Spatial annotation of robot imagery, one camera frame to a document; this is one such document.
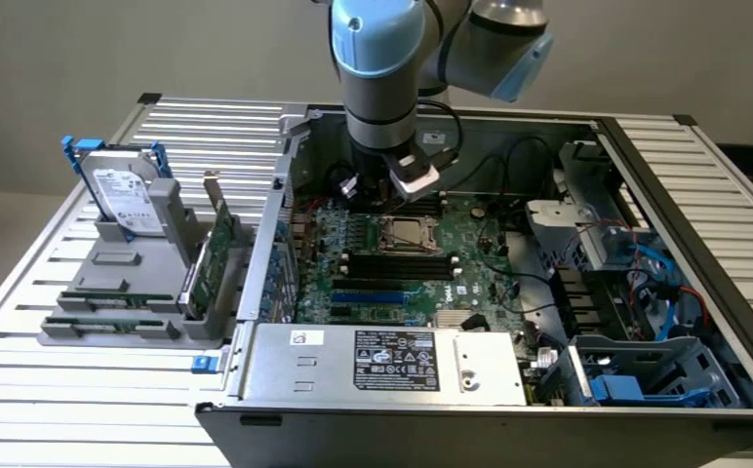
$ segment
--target motherboard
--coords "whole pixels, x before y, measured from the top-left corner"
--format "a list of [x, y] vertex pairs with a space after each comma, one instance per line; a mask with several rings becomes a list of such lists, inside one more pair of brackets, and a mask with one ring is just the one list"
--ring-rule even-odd
[[484, 206], [430, 197], [383, 214], [312, 201], [293, 218], [295, 321], [518, 332], [519, 284]]

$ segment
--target blue pcie slot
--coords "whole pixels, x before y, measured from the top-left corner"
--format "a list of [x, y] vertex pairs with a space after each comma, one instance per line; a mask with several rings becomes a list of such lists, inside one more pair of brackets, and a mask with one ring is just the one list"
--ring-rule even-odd
[[403, 292], [333, 292], [331, 302], [359, 304], [404, 304]]

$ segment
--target blue drive bracket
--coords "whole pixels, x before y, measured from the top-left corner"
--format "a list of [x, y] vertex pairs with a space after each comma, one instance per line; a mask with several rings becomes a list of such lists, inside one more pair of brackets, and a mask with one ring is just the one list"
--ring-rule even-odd
[[171, 166], [168, 166], [168, 155], [165, 154], [165, 146], [159, 142], [151, 142], [151, 151], [156, 156], [156, 169], [159, 170], [159, 175], [165, 178], [173, 178], [171, 173]]
[[80, 169], [79, 163], [79, 154], [77, 151], [88, 150], [88, 149], [97, 149], [104, 146], [104, 141], [100, 139], [81, 139], [76, 145], [73, 145], [73, 136], [67, 135], [61, 138], [61, 150], [64, 151], [64, 156], [67, 156], [67, 160], [69, 161], [69, 165], [76, 172], [76, 175], [80, 177], [80, 181], [84, 182], [84, 187], [87, 187], [87, 192], [89, 193], [89, 197], [92, 197], [92, 201], [95, 202], [95, 206], [99, 209], [99, 214], [101, 216], [101, 220], [109, 220], [109, 217], [104, 213], [101, 209], [101, 204], [99, 203], [99, 199], [96, 197], [95, 191], [92, 190], [92, 186], [89, 186], [89, 180], [87, 179], [87, 175], [84, 171]]

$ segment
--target white wall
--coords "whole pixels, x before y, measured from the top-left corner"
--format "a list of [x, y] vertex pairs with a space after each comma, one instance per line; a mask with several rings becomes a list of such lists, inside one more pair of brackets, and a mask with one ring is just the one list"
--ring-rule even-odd
[[[753, 1], [547, 0], [523, 108], [690, 113], [753, 141]], [[0, 190], [64, 193], [61, 134], [108, 137], [141, 92], [337, 100], [307, 0], [0, 0]], [[455, 92], [458, 105], [491, 102]]]

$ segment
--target black cable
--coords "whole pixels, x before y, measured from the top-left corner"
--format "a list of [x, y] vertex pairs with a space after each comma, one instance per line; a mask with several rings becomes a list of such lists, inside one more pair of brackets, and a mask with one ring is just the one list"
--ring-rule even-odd
[[552, 347], [556, 347], [560, 351], [564, 349], [564, 344], [558, 341], [548, 333], [543, 332], [538, 335], [538, 345], [542, 345], [542, 340], [547, 340]]
[[544, 285], [547, 285], [550, 287], [550, 281], [547, 281], [547, 279], [542, 278], [540, 276], [534, 275], [532, 273], [519, 273], [519, 272], [514, 272], [514, 271], [502, 270], [500, 268], [495, 267], [495, 265], [492, 265], [487, 261], [486, 255], [483, 254], [483, 252], [480, 252], [480, 237], [483, 236], [483, 232], [486, 231], [486, 228], [490, 225], [491, 221], [492, 221], [492, 218], [487, 217], [486, 221], [483, 222], [483, 225], [480, 226], [480, 229], [478, 230], [478, 234], [475, 235], [475, 237], [476, 237], [475, 250], [478, 251], [478, 256], [480, 257], [480, 262], [495, 273], [499, 273], [504, 276], [510, 276], [511, 278], [515, 278], [515, 277], [532, 278], [532, 279], [540, 281], [542, 283], [544, 283]]
[[660, 282], [658, 281], [652, 281], [652, 280], [646, 280], [643, 281], [639, 286], [636, 286], [636, 288], [634, 288], [634, 290], [631, 291], [631, 297], [634, 298], [634, 303], [639, 303], [639, 293], [642, 292], [642, 290], [650, 290], [651, 288], [656, 287], [658, 285], [660, 285]]
[[520, 310], [518, 311], [519, 314], [531, 314], [532, 312], [538, 312], [539, 310], [547, 309], [550, 307], [556, 307], [556, 303], [539, 305], [538, 307], [532, 307], [530, 310]]
[[550, 160], [548, 174], [542, 178], [542, 187], [540, 187], [539, 192], [538, 192], [538, 196], [540, 197], [540, 196], [544, 195], [544, 186], [546, 186], [546, 183], [547, 183], [547, 179], [552, 176], [556, 161], [554, 159], [554, 150], [550, 147], [550, 143], [543, 138], [540, 138], [539, 136], [535, 136], [535, 135], [523, 136], [522, 138], [516, 139], [512, 142], [512, 144], [510, 145], [510, 149], [507, 149], [507, 157], [504, 159], [504, 179], [503, 179], [503, 182], [502, 182], [502, 193], [504, 193], [507, 191], [507, 185], [510, 184], [511, 157], [512, 157], [514, 152], [518, 149], [518, 147], [522, 144], [524, 144], [527, 141], [535, 141], [535, 142], [540, 143], [540, 146], [544, 148], [544, 153], [547, 154], [547, 158]]
[[483, 159], [480, 160], [480, 162], [478, 163], [478, 166], [475, 166], [475, 169], [471, 170], [471, 172], [459, 180], [458, 183], [454, 183], [452, 186], [448, 187], [448, 188], [444, 188], [444, 190], [446, 190], [447, 192], [450, 192], [450, 191], [455, 190], [456, 187], [462, 186], [463, 183], [464, 183], [467, 180], [470, 180], [475, 174], [478, 174], [478, 171], [480, 171], [480, 168], [483, 168], [483, 166], [486, 165], [486, 163], [487, 163], [491, 159], [498, 159], [498, 162], [499, 162], [499, 163], [502, 163], [502, 164], [504, 163], [504, 159], [503, 159], [498, 154], [490, 154], [490, 155], [487, 155], [487, 157], [483, 158]]
[[440, 171], [443, 168], [446, 168], [455, 161], [456, 156], [459, 155], [459, 151], [463, 149], [463, 140], [464, 140], [463, 123], [459, 120], [459, 115], [456, 115], [455, 110], [447, 104], [444, 104], [444, 103], [442, 103], [436, 100], [431, 100], [431, 99], [420, 99], [416, 103], [419, 105], [428, 105], [431, 107], [436, 107], [438, 109], [443, 110], [447, 114], [450, 114], [450, 116], [452, 117], [452, 120], [455, 120], [456, 143], [455, 143], [455, 148], [452, 148], [455, 155], [452, 156], [452, 159], [450, 160], [448, 163], [446, 163], [439, 168], [436, 168], [438, 171]]

